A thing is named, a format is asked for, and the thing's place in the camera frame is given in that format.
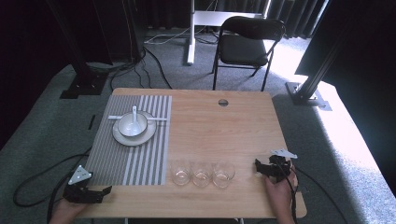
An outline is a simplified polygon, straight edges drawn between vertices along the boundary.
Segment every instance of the white bowl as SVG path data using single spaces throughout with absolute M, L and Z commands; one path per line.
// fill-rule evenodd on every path
M 139 113 L 139 111 L 136 113 L 136 119 L 137 120 L 134 120 L 133 113 L 122 115 L 119 121 L 120 133 L 128 137 L 138 136 L 144 133 L 148 127 L 148 119 L 146 116 Z

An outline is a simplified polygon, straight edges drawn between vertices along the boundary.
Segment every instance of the human hand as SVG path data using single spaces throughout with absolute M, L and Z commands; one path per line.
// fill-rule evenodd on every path
M 52 214 L 49 224 L 69 224 L 88 205 L 86 203 L 70 203 L 61 199 Z
M 271 179 L 264 175 L 264 185 L 267 192 L 271 207 L 276 215 L 279 224 L 294 224 L 291 216 L 291 189 L 288 180 L 293 184 L 295 173 L 290 172 L 287 179 L 283 179 L 278 183 L 273 183 Z

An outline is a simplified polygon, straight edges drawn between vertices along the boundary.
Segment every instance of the gray placemat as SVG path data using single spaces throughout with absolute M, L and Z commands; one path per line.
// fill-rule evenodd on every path
M 132 112 L 133 105 L 154 117 L 167 118 L 167 121 L 157 122 L 155 134 L 145 144 L 127 147 L 114 139 L 115 120 L 108 116 Z M 163 185 L 171 106 L 172 96 L 168 95 L 111 95 L 85 166 L 93 172 L 90 185 Z

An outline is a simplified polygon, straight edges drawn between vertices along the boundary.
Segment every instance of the glass cup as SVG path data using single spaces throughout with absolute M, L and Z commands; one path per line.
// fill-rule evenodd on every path
M 235 169 L 227 161 L 219 161 L 213 168 L 213 183 L 221 189 L 227 188 L 234 176 Z
M 212 165 L 206 161 L 195 161 L 192 163 L 192 182 L 201 188 L 210 183 L 212 177 Z
M 175 160 L 171 162 L 172 180 L 177 185 L 185 185 L 190 181 L 191 168 L 186 160 Z

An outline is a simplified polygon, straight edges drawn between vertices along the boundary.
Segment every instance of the chair seat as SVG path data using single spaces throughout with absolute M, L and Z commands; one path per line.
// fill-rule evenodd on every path
M 228 64 L 264 66 L 268 63 L 265 53 L 262 40 L 252 40 L 241 35 L 224 35 L 220 43 L 220 59 Z

